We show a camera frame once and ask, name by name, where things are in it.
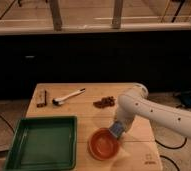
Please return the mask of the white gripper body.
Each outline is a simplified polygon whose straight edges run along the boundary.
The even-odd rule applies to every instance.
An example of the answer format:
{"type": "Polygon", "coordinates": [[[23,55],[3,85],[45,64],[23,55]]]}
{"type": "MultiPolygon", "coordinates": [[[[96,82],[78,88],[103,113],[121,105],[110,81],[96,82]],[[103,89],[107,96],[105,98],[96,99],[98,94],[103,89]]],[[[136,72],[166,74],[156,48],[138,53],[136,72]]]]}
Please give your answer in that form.
{"type": "Polygon", "coordinates": [[[120,122],[124,130],[129,130],[135,119],[135,115],[118,107],[115,111],[114,120],[120,122]]]}

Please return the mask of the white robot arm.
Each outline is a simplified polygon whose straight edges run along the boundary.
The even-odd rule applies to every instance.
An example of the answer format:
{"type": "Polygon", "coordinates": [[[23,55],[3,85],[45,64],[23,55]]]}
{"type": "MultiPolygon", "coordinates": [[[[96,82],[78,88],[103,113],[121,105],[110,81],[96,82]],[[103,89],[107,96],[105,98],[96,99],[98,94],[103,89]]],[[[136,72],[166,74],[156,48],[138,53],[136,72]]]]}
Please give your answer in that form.
{"type": "Polygon", "coordinates": [[[139,115],[191,139],[191,111],[152,102],[148,94],[144,85],[136,83],[118,96],[114,120],[122,130],[127,132],[139,115]]]}

